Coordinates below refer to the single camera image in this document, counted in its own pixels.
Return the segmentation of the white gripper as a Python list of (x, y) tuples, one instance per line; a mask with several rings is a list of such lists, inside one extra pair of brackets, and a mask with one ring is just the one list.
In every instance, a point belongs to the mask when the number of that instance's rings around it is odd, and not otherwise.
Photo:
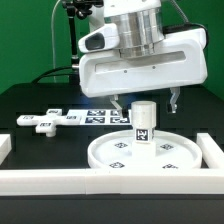
[(150, 56), (124, 59), (118, 48), (118, 30), (105, 25), (81, 38), (84, 53), (79, 62), (82, 92), (88, 97), (110, 96), (121, 118), (128, 109), (118, 103), (116, 94), (171, 88), (168, 111), (177, 111), (180, 86), (200, 84), (207, 78), (203, 49), (206, 32), (202, 28), (167, 34), (154, 44)]

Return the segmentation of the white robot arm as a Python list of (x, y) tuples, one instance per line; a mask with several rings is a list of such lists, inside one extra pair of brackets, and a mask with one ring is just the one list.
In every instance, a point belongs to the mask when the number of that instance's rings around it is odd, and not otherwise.
[(186, 21), (162, 26), (162, 0), (104, 0), (98, 29), (79, 40), (82, 92), (88, 97), (168, 88), (168, 110), (177, 110), (180, 88), (207, 78), (205, 27)]

